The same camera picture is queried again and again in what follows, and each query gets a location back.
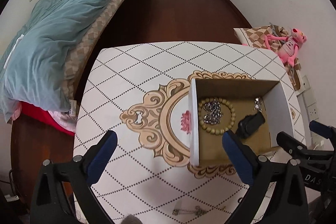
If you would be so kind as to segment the black clip object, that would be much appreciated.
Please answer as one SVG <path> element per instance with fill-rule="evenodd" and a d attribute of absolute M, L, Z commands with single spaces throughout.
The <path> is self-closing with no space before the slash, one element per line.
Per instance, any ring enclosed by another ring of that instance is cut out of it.
<path fill-rule="evenodd" d="M 264 123 L 265 118 L 260 111 L 253 115 L 247 115 L 238 123 L 236 135 L 241 139 L 247 139 L 256 133 Z"/>

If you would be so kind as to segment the white cardboard box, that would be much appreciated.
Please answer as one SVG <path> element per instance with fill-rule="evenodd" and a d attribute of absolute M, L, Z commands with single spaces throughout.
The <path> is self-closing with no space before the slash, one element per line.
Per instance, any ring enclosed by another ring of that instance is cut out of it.
<path fill-rule="evenodd" d="M 230 162 L 222 146 L 223 133 L 236 133 L 238 123 L 257 113 L 254 100 L 262 98 L 265 123 L 247 139 L 241 139 L 254 153 L 269 155 L 276 148 L 276 136 L 294 136 L 294 120 L 284 85 L 274 80 L 193 79 L 189 90 L 190 164 L 213 166 Z"/>

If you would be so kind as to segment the white patterned tablecloth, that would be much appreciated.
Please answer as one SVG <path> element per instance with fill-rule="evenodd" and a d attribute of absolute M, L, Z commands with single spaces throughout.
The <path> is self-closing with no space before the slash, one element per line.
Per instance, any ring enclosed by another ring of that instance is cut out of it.
<path fill-rule="evenodd" d="M 73 152 L 108 130 L 118 136 L 93 193 L 115 223 L 224 223 L 248 186 L 230 165 L 190 165 L 187 124 L 192 79 L 251 78 L 284 85 L 294 137 L 305 141 L 300 107 L 278 56 L 215 42 L 160 42 L 106 48 L 88 76 Z"/>

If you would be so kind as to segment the pink panther plush toy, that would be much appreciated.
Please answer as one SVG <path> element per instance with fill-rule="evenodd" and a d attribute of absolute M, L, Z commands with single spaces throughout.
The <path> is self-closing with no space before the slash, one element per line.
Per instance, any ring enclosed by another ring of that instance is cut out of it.
<path fill-rule="evenodd" d="M 297 28 L 286 32 L 280 36 L 273 34 L 271 26 L 260 28 L 240 28 L 236 34 L 242 34 L 247 45 L 255 48 L 271 50 L 278 55 L 284 65 L 295 67 L 297 55 L 304 43 L 307 41 L 306 35 Z"/>

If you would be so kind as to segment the red cloth under bed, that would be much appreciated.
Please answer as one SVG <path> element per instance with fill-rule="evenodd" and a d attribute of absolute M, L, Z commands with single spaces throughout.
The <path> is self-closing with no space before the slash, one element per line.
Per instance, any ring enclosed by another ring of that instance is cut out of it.
<path fill-rule="evenodd" d="M 54 120 L 54 118 L 48 111 L 42 110 L 41 108 L 36 107 L 27 102 L 19 102 L 18 107 L 15 110 L 14 114 L 11 116 L 10 120 L 11 121 L 16 120 L 21 114 L 25 114 L 30 118 L 33 118 L 37 121 L 47 124 L 69 136 L 75 135 L 74 130 L 68 130 L 65 127 L 63 127 L 59 122 Z"/>

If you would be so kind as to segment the teal blue duvet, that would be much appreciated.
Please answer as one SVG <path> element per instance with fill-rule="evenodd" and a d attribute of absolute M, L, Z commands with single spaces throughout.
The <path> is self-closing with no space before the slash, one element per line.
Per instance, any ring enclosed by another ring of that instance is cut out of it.
<path fill-rule="evenodd" d="M 110 0 L 39 0 L 1 58 L 1 114 L 14 119 L 21 102 L 68 112 L 64 66 Z"/>

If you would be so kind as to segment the white wall socket strip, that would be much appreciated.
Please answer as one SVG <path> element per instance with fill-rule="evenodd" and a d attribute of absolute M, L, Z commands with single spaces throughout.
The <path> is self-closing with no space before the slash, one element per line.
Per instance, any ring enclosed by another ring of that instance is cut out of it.
<path fill-rule="evenodd" d="M 305 106 L 305 111 L 307 114 L 308 123 L 315 121 L 319 122 L 319 111 L 317 107 L 317 101 L 314 96 L 313 89 L 310 85 L 309 79 L 307 76 L 302 77 L 302 85 L 303 92 L 301 93 L 302 99 Z M 324 140 L 317 133 L 312 132 L 310 130 L 310 143 L 313 149 L 323 149 Z"/>

